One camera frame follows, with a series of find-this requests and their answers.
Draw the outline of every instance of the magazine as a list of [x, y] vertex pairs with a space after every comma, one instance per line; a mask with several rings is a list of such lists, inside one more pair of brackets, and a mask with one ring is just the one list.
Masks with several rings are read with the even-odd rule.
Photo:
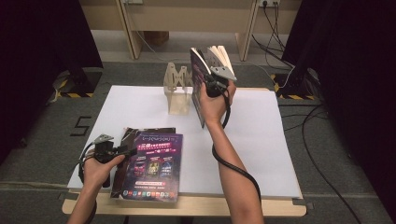
[[122, 186], [114, 190], [112, 197], [176, 202], [182, 146], [183, 135], [179, 133], [135, 131], [133, 148], [137, 154], [127, 161]]

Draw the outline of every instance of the power outlet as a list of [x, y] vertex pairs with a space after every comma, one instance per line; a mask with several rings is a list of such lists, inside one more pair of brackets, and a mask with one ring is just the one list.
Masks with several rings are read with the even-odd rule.
[[280, 0], [260, 0], [259, 7], [262, 7], [262, 3], [264, 1], [267, 2], [267, 7], [275, 7], [276, 4], [279, 7], [279, 4], [280, 4]]

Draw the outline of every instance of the right hand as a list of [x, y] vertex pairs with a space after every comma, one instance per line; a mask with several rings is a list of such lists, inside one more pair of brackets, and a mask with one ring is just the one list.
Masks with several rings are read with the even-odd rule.
[[[228, 91], [224, 92], [224, 94], [228, 96], [228, 100], [231, 105], [233, 103], [233, 96], [236, 92], [236, 87], [231, 80], [229, 80], [227, 90]], [[222, 95], [214, 98], [207, 96], [205, 84], [201, 86], [200, 93], [201, 113], [205, 118], [206, 125], [211, 123], [220, 123], [221, 117], [227, 109], [224, 97]]]

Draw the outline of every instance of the cardboard stand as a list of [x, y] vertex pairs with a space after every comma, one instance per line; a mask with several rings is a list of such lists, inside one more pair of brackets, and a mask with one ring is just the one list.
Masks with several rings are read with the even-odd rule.
[[163, 78], [163, 93], [168, 101], [168, 113], [171, 115], [188, 115], [192, 94], [192, 74], [186, 66], [176, 70], [174, 63], [168, 63]]

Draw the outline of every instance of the human arm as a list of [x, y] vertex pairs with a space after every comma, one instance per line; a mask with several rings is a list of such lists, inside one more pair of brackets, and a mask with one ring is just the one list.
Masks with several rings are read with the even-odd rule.
[[110, 170], [123, 161], [124, 155], [102, 164], [94, 158], [84, 162], [84, 186], [79, 194], [77, 203], [68, 219], [68, 224], [85, 223], [95, 205], [96, 196], [105, 183]]
[[[229, 94], [230, 104], [233, 102], [235, 91], [236, 87], [230, 81], [228, 92], [226, 92], [226, 94]], [[200, 103], [206, 127], [210, 132], [218, 155], [225, 161], [246, 171], [247, 169], [221, 126], [220, 120], [226, 110], [224, 98], [222, 96], [208, 97], [205, 85], [203, 85]], [[219, 175], [233, 224], [263, 223], [262, 206], [253, 183], [221, 163], [219, 163]]]

